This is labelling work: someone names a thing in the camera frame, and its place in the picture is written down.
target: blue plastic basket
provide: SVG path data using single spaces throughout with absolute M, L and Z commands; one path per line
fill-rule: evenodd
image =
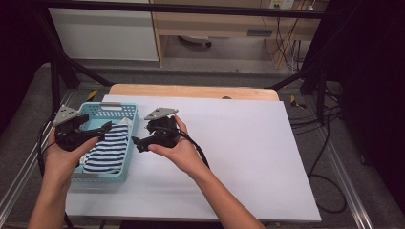
M 128 167 L 131 160 L 134 144 L 130 136 L 135 135 L 138 128 L 138 107 L 134 103 L 83 103 L 79 110 L 81 113 L 89 114 L 89 121 L 84 123 L 81 130 L 92 130 L 98 128 L 108 121 L 113 125 L 118 124 L 122 118 L 127 117 L 132 120 L 132 127 L 128 130 L 128 145 L 126 148 L 121 171 L 117 174 L 85 174 L 83 165 L 75 168 L 72 181 L 78 182 L 124 182 L 127 178 Z

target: white tabletop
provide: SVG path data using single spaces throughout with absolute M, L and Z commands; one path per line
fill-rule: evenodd
M 260 220 L 320 221 L 283 102 L 106 95 L 105 102 L 139 105 L 143 118 L 157 107 L 177 108 L 211 170 Z M 168 159 L 134 147 L 121 184 L 73 183 L 69 216 L 113 219 L 215 220 L 194 181 Z

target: cabinet door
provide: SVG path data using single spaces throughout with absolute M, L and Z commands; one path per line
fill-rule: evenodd
M 71 58 L 158 60 L 150 12 L 66 9 L 50 12 L 65 53 Z

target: wire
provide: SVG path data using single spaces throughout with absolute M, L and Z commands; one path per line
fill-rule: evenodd
M 38 162 L 38 167 L 39 167 L 39 172 L 41 173 L 41 177 L 44 177 L 45 175 L 45 160 L 44 160 L 44 154 L 45 152 L 52 146 L 54 145 L 57 141 L 49 144 L 47 147 L 45 147 L 44 150 L 42 149 L 42 135 L 44 135 L 45 129 L 48 125 L 49 122 L 51 122 L 52 120 L 54 120 L 55 118 L 55 114 L 51 114 L 50 117 L 48 117 L 48 119 L 42 124 L 39 133 L 38 133 L 38 138 L 37 138 L 37 142 L 36 142 L 36 159 Z M 74 225 L 72 224 L 71 220 L 68 217 L 68 214 L 65 212 L 65 216 L 64 216 L 64 220 L 66 225 L 68 226 L 68 228 L 73 228 Z
M 330 138 L 330 120 L 329 120 L 329 118 L 330 118 L 331 112 L 332 112 L 333 109 L 335 109 L 335 108 L 337 108 L 337 106 L 336 106 L 336 107 L 333 107 L 333 108 L 330 109 L 329 112 L 328 112 L 328 115 L 327 115 L 327 122 L 326 122 L 326 126 L 327 126 L 327 136 L 325 137 L 325 143 L 322 145 L 322 148 L 321 148 L 321 150 L 319 151 L 318 156 L 316 157 L 314 163 L 312 164 L 312 167 L 310 168 L 309 173 L 307 173 L 307 176 L 308 176 L 308 179 L 309 179 L 309 180 L 310 180 L 311 177 L 319 177 L 319 178 L 322 178 L 323 180 L 326 180 L 327 182 L 329 182 L 329 183 L 331 183 L 333 186 L 335 186 L 335 187 L 337 188 L 338 192 L 341 194 L 341 196 L 342 196 L 342 198 L 343 198 L 343 201 L 344 201 L 344 204 L 343 204 L 342 208 L 340 208 L 340 209 L 338 209 L 338 210 L 327 209 L 327 208 L 325 208 L 325 207 L 322 207 L 319 203 L 316 203 L 316 205 L 318 206 L 318 208 L 322 209 L 322 210 L 325 211 L 325 212 L 331 213 L 331 214 L 339 214 L 339 213 L 342 213 L 342 212 L 344 212 L 344 211 L 346 210 L 346 208 L 347 208 L 347 206 L 348 206 L 347 200 L 346 200 L 346 196 L 345 196 L 345 194 L 343 193 L 342 189 L 341 189 L 335 182 L 333 182 L 331 179 L 329 179 L 329 178 L 327 178 L 327 177 L 323 177 L 323 176 L 320 176 L 320 175 L 315 174 L 315 173 L 313 172 L 313 170 L 315 169 L 316 165 L 317 165 L 318 162 L 319 162 L 319 159 L 321 158 L 322 154 L 325 152 L 325 149 L 326 149 L 326 147 L 327 147 L 327 145 L 328 145 L 329 138 Z
M 297 72 L 300 71 L 300 50 L 301 50 L 301 41 L 298 41 L 298 57 L 296 59 L 297 61 Z
M 327 108 L 324 112 L 327 112 L 330 109 L 334 109 L 334 108 L 335 107 Z M 309 117 L 316 117 L 316 114 L 311 114 L 311 115 L 302 116 L 302 117 L 290 117 L 288 120 L 302 120 L 302 119 L 309 118 Z
M 301 5 L 300 10 L 303 9 L 303 7 L 305 6 L 306 1 L 307 1 L 307 0 L 304 0 L 304 2 L 303 2 L 302 5 Z M 287 48 L 287 46 L 284 45 L 284 42 L 285 42 L 286 38 L 288 37 L 287 45 L 289 44 L 289 41 L 291 40 L 291 37 L 292 37 L 292 33 L 294 32 L 294 29 L 295 29 L 295 27 L 296 27 L 296 25 L 297 25 L 297 23 L 298 23 L 299 20 L 300 20 L 300 18 L 296 18 L 296 19 L 295 19 L 295 22 L 294 22 L 294 24 L 293 24 L 291 30 L 289 30 L 289 32 L 282 38 L 282 37 L 281 37 L 281 33 L 280 33 L 280 17 L 277 17 L 277 32 L 276 32 L 277 50 L 278 50 L 278 51 L 281 53 L 281 55 L 283 56 L 283 58 L 284 58 L 284 60 L 285 60 L 285 63 L 286 63 L 286 66 L 287 66 L 289 69 L 291 69 L 293 73 L 295 73 L 294 71 L 298 71 L 299 68 L 297 68 L 297 69 L 294 68 L 294 66 L 293 66 L 293 61 L 292 61 L 291 65 L 288 63 L 288 59 L 287 59 L 287 55 L 286 55 L 286 48 Z
M 334 120 L 335 120 L 339 115 L 341 115 L 341 114 L 342 114 L 342 112 L 339 111 L 339 112 L 336 112 L 336 113 L 331 114 L 331 115 L 324 115 L 324 116 L 322 116 L 322 118 L 325 118 L 325 117 L 332 117 L 332 116 L 333 116 L 333 119 L 330 121 L 330 122 L 332 122 L 332 121 L 334 121 Z M 291 129 L 303 128 L 303 127 L 306 127 L 306 126 L 311 125 L 311 124 L 316 124 L 316 123 L 318 123 L 318 122 L 319 122 L 319 119 L 314 119 L 314 120 L 309 121 L 309 122 L 294 123 L 294 124 L 297 124 L 297 125 L 294 125 L 293 127 L 291 127 Z
M 329 121 L 329 123 L 331 123 L 331 122 L 333 122 L 339 115 L 341 114 L 341 112 L 338 112 L 338 113 L 335 113 L 335 114 L 332 114 L 331 116 L 334 116 L 334 115 L 336 115 L 331 121 Z M 311 132 L 311 131 L 314 131 L 314 130 L 316 130 L 316 129 L 319 129 L 319 128 L 321 128 L 322 126 L 321 125 L 318 125 L 317 127 L 315 127 L 315 128 L 312 128 L 312 129 L 309 129 L 309 130 L 306 130 L 306 131 L 304 131 L 304 132 L 300 132 L 300 133 L 296 133 L 296 134 L 294 134 L 294 135 L 302 135 L 302 134 L 305 134 L 305 133 L 308 133 L 308 132 Z
M 294 45 L 294 48 L 291 48 L 292 49 L 292 55 L 291 55 L 291 66 L 292 66 L 292 74 L 295 74 L 295 72 L 294 72 L 294 56 L 295 56 L 295 45 Z
M 99 229 L 104 229 L 104 226 L 105 226 L 105 223 L 107 222 L 107 220 L 106 219 L 103 219 L 102 221 L 101 221 L 101 224 L 100 224 L 100 227 L 99 227 Z
M 334 106 L 334 107 L 332 107 L 332 108 L 326 109 L 325 111 L 332 111 L 332 110 L 334 110 L 334 109 L 336 109 L 336 108 L 338 108 L 338 107 L 339 107 L 339 106 L 337 105 L 337 106 Z M 305 119 L 305 118 L 314 117 L 314 116 L 316 116 L 316 115 L 308 115 L 308 116 L 304 116 L 304 117 L 290 118 L 289 120 L 299 120 L 299 119 Z M 300 126 L 300 125 L 307 125 L 307 124 L 317 123 L 318 121 L 319 121 L 319 118 L 313 119 L 313 120 L 307 121 L 307 122 L 290 123 L 290 125 L 291 125 L 291 126 Z
M 208 167 L 208 169 L 209 169 L 208 160 L 206 159 L 205 154 L 203 153 L 203 149 L 202 149 L 202 148 L 190 137 L 190 135 L 188 135 L 186 132 L 184 132 L 184 131 L 182 131 L 182 130 L 180 130 L 180 129 L 172 130 L 172 129 L 164 128 L 164 127 L 152 127 L 152 128 L 150 128 L 150 129 L 153 130 L 153 131 L 162 130 L 162 131 L 167 131 L 167 132 L 170 132 L 170 133 L 175 133 L 175 134 L 177 134 L 177 135 L 180 135 L 180 136 L 184 137 L 184 138 L 187 139 L 188 141 L 190 141 L 190 142 L 196 147 L 196 150 L 197 150 L 197 152 L 199 153 L 200 158 L 202 159 L 202 162 L 203 162 L 203 163 L 206 165 L 206 167 Z
M 259 8 L 262 7 L 262 4 L 263 4 L 263 0 L 260 0 Z M 263 21 L 263 25 L 265 26 L 265 31 L 266 31 L 266 33 L 265 33 L 265 46 L 266 46 L 265 51 L 266 51 L 266 54 L 268 56 L 270 56 L 270 54 L 268 53 L 268 50 L 267 50 L 267 40 L 266 40 L 266 37 L 267 37 L 267 25 L 266 25 L 266 22 L 265 22 L 265 19 L 263 18 L 263 16 L 262 16 L 262 21 Z

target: black cable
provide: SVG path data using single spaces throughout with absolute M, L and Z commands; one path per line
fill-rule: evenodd
M 310 180 L 311 177 L 322 178 L 322 179 L 326 180 L 327 182 L 331 183 L 333 186 L 335 186 L 337 188 L 337 190 L 341 194 L 341 196 L 343 198 L 343 201 L 344 201 L 344 204 L 343 204 L 342 208 L 340 208 L 338 210 L 330 210 L 330 209 L 326 209 L 325 207 L 322 207 L 319 203 L 316 203 L 316 205 L 318 206 L 318 208 L 322 209 L 325 212 L 328 212 L 328 213 L 331 213 L 331 214 L 339 214 L 339 213 L 344 212 L 346 210 L 346 208 L 347 208 L 346 196 L 343 193 L 342 189 L 335 182 L 333 182 L 331 179 L 313 173 L 313 170 L 315 169 L 316 165 L 318 164 L 319 159 L 321 158 L 322 154 L 324 153 L 324 151 L 325 151 L 325 149 L 326 149 L 326 147 L 328 145 L 328 142 L 329 142 L 329 138 L 330 138 L 330 121 L 329 121 L 329 118 L 330 118 L 330 115 L 331 115 L 331 112 L 333 111 L 333 109 L 330 109 L 329 112 L 328 112 L 328 115 L 327 115 L 327 122 L 326 122 L 327 136 L 325 137 L 325 143 L 322 145 L 322 148 L 321 148 L 320 152 L 318 153 L 318 156 L 315 159 L 314 163 L 312 164 L 312 167 L 310 168 L 309 173 L 307 173 L 307 176 L 308 176 L 309 180 Z
M 54 120 L 55 118 L 55 114 L 51 114 L 50 117 L 42 124 L 40 130 L 39 130 L 39 134 L 38 134 L 38 138 L 37 138 L 37 142 L 36 142 L 36 159 L 38 162 L 38 167 L 39 167 L 39 172 L 41 173 L 41 177 L 44 177 L 45 175 L 45 159 L 44 159 L 44 154 L 45 152 L 52 146 L 54 145 L 57 141 L 49 144 L 47 147 L 45 147 L 44 150 L 42 150 L 42 135 L 44 135 L 45 129 L 48 125 L 49 122 L 51 122 L 52 120 Z M 68 215 L 65 212 L 65 216 L 64 216 L 64 220 L 66 225 L 69 228 L 73 228 L 73 224 L 71 222 L 71 220 L 69 219 Z
M 185 139 L 189 140 L 196 147 L 197 152 L 199 153 L 200 157 L 202 158 L 202 162 L 209 169 L 208 160 L 206 159 L 205 154 L 203 153 L 203 149 L 193 139 L 191 139 L 190 135 L 186 134 L 182 130 L 180 130 L 179 135 L 183 136 Z
M 334 109 L 335 107 L 332 107 L 332 108 L 327 108 L 327 109 L 325 109 L 325 111 L 324 112 L 327 112 L 327 111 L 329 111 L 330 109 Z M 309 117 L 316 117 L 316 114 L 311 114 L 311 115 L 307 115 L 307 116 L 302 116 L 302 117 L 290 117 L 288 120 L 302 120 L 302 119 L 305 119 L 305 118 L 309 118 Z
M 301 50 L 301 41 L 298 41 L 298 52 L 297 52 L 297 59 L 295 60 L 297 62 L 297 71 L 300 71 L 300 50 Z
M 316 203 L 316 206 L 319 209 L 321 209 L 321 210 L 323 210 L 323 211 L 325 211 L 327 213 L 331 213 L 331 214 L 340 214 L 340 213 L 344 212 L 346 210 L 346 208 L 348 207 L 348 202 L 347 202 L 345 194 L 343 193 L 343 190 L 339 187 L 339 185 L 337 185 L 333 180 L 331 180 L 331 179 L 329 179 L 327 177 L 321 176 L 321 175 L 308 174 L 308 179 L 309 180 L 310 180 L 311 177 L 322 178 L 323 180 L 325 180 L 325 181 L 329 182 L 330 184 L 332 184 L 339 191 L 339 194 L 342 196 L 342 199 L 343 199 L 343 206 L 338 210 L 327 209 L 327 208 L 321 206 L 319 203 Z
M 333 122 L 338 116 L 340 116 L 341 114 L 342 114 L 342 112 L 339 111 L 339 112 L 336 112 L 336 113 L 331 114 L 331 115 L 324 115 L 324 116 L 322 116 L 322 118 L 325 118 L 325 117 L 332 117 L 332 120 L 329 121 L 329 123 L 331 123 L 331 122 Z M 295 125 L 295 126 L 291 127 L 291 129 L 292 129 L 292 130 L 295 130 L 295 129 L 300 129 L 300 128 L 303 128 L 303 127 L 307 127 L 308 125 L 316 124 L 316 123 L 319 122 L 319 119 L 315 119 L 315 120 L 312 120 L 312 121 L 313 121 L 312 123 L 309 122 L 309 123 L 302 123 L 301 125 Z
M 307 0 L 304 0 L 304 2 L 303 2 L 302 5 L 301 5 L 300 10 L 303 9 L 303 7 L 305 6 L 306 1 L 307 1 Z M 298 69 L 298 68 L 297 68 L 297 69 L 294 69 L 294 66 L 291 66 L 291 65 L 288 63 L 287 55 L 286 55 L 286 53 L 285 53 L 286 47 L 284 46 L 284 41 L 285 41 L 285 39 L 288 37 L 287 44 L 289 43 L 289 40 L 291 39 L 292 33 L 294 32 L 294 29 L 295 29 L 295 27 L 296 27 L 296 25 L 297 25 L 297 23 L 298 23 L 299 20 L 300 20 L 300 18 L 296 18 L 296 19 L 295 19 L 294 25 L 292 26 L 291 30 L 289 30 L 289 32 L 282 38 L 282 37 L 281 37 L 281 33 L 280 33 L 280 17 L 277 17 L 277 31 L 276 31 L 276 44 L 277 44 L 277 49 L 280 51 L 281 55 L 283 56 L 283 58 L 284 58 L 284 60 L 285 60 L 285 63 L 286 63 L 286 66 L 287 66 L 289 69 L 293 70 L 293 71 L 297 71 L 297 70 L 299 70 L 299 69 Z
M 297 41 L 298 41 L 298 56 L 297 57 L 293 56 L 293 57 L 294 57 L 294 60 L 297 62 L 304 62 L 305 58 L 300 58 L 300 51 L 301 51 L 301 41 L 300 40 L 294 40 L 294 42 L 292 43 L 291 55 L 293 55 L 293 50 L 295 49 L 295 46 L 296 46 L 295 42 L 297 42 Z
M 331 120 L 331 121 L 329 121 L 329 123 L 331 123 L 331 122 L 333 122 L 337 117 L 339 117 L 339 115 L 341 115 L 341 112 L 338 112 L 338 113 L 335 113 L 335 114 L 332 114 L 331 116 L 334 116 L 335 115 L 335 117 Z M 306 127 L 306 126 L 301 126 L 301 127 L 297 127 L 297 128 L 292 128 L 292 129 L 298 129 L 298 128 L 303 128 L 303 127 Z M 302 135 L 302 134 L 305 134 L 305 133 L 308 133 L 308 132 L 311 132 L 311 131 L 314 131 L 314 130 L 316 130 L 316 129 L 319 129 L 319 128 L 321 128 L 322 126 L 321 125 L 318 125 L 317 127 L 315 127 L 315 128 L 312 128 L 312 129 L 309 129 L 309 130 L 306 130 L 306 131 L 304 131 L 304 132 L 300 132 L 300 133 L 296 133 L 296 134 L 294 134 L 294 135 Z
M 102 221 L 101 221 L 101 224 L 100 224 L 100 227 L 99 227 L 99 229 L 104 229 L 104 226 L 105 226 L 105 223 L 107 222 L 107 220 L 106 219 L 103 219 Z
M 164 128 L 164 127 L 152 127 L 150 129 L 153 130 L 153 131 L 161 130 L 161 131 L 167 131 L 167 132 L 170 132 L 170 133 L 175 133 L 176 135 L 180 135 L 180 136 L 184 137 L 185 139 L 187 139 L 188 141 L 190 141 L 196 147 L 196 150 L 199 153 L 200 158 L 202 159 L 202 162 L 209 169 L 208 160 L 206 159 L 205 154 L 203 153 L 203 149 L 186 132 L 184 132 L 184 131 L 182 131 L 180 129 L 172 130 L 172 129 Z

